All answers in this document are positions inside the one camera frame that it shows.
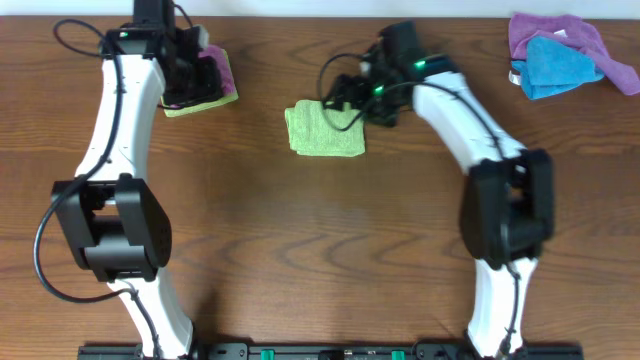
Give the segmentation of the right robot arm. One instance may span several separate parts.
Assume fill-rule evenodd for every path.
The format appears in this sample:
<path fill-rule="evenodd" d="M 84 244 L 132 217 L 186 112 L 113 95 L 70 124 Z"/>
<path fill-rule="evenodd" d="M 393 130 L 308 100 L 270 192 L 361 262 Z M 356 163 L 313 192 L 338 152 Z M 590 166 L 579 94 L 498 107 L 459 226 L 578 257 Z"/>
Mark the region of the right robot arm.
<path fill-rule="evenodd" d="M 526 291 L 554 230 L 553 163 L 492 118 L 445 54 L 421 47 L 411 21 L 382 29 L 356 55 L 360 72 L 319 89 L 321 109 L 357 109 L 355 118 L 393 127 L 410 107 L 446 145 L 465 176 L 459 228 L 475 262 L 475 300 L 465 330 L 476 359 L 524 359 L 520 332 Z"/>

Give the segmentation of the crumpled blue cloth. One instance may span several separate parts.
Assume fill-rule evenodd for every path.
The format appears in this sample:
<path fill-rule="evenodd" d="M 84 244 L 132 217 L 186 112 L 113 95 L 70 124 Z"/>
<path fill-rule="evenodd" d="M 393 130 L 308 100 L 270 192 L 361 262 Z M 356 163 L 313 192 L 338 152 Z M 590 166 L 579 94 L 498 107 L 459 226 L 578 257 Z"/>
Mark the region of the crumpled blue cloth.
<path fill-rule="evenodd" d="M 527 43 L 526 59 L 514 60 L 511 66 L 509 81 L 529 100 L 555 96 L 604 78 L 590 57 L 540 36 Z"/>

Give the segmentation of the folded green cloth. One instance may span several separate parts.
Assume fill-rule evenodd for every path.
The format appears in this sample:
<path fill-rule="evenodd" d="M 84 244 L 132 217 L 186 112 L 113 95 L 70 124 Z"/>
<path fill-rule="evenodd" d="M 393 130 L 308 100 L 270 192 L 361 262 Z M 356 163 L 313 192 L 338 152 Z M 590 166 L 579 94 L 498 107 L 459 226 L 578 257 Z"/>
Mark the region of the folded green cloth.
<path fill-rule="evenodd" d="M 197 105 L 185 106 L 182 108 L 171 106 L 164 110 L 164 114 L 167 117 L 178 117 L 221 107 L 232 103 L 239 98 L 227 52 L 219 46 L 211 44 L 207 49 L 199 54 L 199 57 L 211 57 L 216 61 L 217 69 L 221 75 L 222 97 L 217 100 L 205 101 Z"/>

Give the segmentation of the crumpled purple cloth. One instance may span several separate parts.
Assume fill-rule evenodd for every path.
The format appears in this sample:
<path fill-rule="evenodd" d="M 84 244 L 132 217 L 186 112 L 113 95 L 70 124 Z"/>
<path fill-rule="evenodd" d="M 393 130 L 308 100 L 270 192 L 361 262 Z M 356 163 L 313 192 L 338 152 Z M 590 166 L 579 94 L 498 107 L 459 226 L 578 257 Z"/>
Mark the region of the crumpled purple cloth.
<path fill-rule="evenodd" d="M 614 60 L 599 31 L 574 15 L 539 16 L 516 12 L 508 26 L 511 58 L 524 60 L 527 44 L 534 37 L 545 37 L 590 57 L 597 68 L 624 94 L 639 93 L 639 76 L 630 66 Z"/>

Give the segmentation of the light green microfiber cloth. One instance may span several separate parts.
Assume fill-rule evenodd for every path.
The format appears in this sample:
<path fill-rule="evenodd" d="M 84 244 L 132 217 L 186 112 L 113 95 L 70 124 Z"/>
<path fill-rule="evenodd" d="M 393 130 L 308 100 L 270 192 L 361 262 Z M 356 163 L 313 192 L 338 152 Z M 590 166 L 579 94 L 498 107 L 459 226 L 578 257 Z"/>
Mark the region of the light green microfiber cloth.
<path fill-rule="evenodd" d="M 329 119 L 337 128 L 346 127 L 359 113 L 349 103 L 342 111 L 322 109 L 321 102 L 299 100 L 294 107 L 284 111 L 290 149 L 301 156 L 355 157 L 366 151 L 364 124 L 361 120 L 346 131 L 331 127 Z"/>

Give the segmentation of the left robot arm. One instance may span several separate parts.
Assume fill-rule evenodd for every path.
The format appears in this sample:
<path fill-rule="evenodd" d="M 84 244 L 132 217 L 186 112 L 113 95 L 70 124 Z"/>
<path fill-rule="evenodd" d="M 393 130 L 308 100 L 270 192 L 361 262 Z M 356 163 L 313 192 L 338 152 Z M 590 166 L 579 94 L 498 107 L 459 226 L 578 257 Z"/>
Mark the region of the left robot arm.
<path fill-rule="evenodd" d="M 180 115 L 226 94 L 225 57 L 209 36 L 177 26 L 172 1 L 137 0 L 130 22 L 100 35 L 103 90 L 89 148 L 74 177 L 52 188 L 56 218 L 76 264 L 120 299 L 142 339 L 139 359 L 198 359 L 194 326 L 178 303 L 167 265 L 170 220 L 147 183 L 158 110 Z"/>

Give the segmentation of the folded purple cloth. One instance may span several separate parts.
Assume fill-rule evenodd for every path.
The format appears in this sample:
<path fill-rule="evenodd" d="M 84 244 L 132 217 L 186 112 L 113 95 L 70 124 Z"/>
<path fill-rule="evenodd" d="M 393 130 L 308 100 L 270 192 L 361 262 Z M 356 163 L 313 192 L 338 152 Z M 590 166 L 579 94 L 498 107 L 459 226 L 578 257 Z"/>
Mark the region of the folded purple cloth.
<path fill-rule="evenodd" d="M 164 96 L 162 105 L 168 117 L 177 117 L 227 105 L 238 98 L 226 51 L 209 45 L 199 53 L 187 92 Z"/>

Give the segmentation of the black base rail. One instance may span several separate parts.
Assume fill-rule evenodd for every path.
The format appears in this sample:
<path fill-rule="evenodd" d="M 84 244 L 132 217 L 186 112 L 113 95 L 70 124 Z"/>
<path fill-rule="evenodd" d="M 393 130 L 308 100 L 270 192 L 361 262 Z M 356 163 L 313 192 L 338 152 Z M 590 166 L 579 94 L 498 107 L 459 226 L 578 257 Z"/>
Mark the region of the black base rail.
<path fill-rule="evenodd" d="M 426 342 L 413 346 L 312 346 L 312 345 L 250 345 L 219 343 L 196 348 L 191 354 L 177 359 L 209 360 L 455 360 L 481 359 L 467 345 Z M 524 353 L 510 359 L 583 360 L 582 348 L 577 345 L 528 345 Z M 141 345 L 81 346 L 79 360 L 134 360 L 144 357 Z"/>

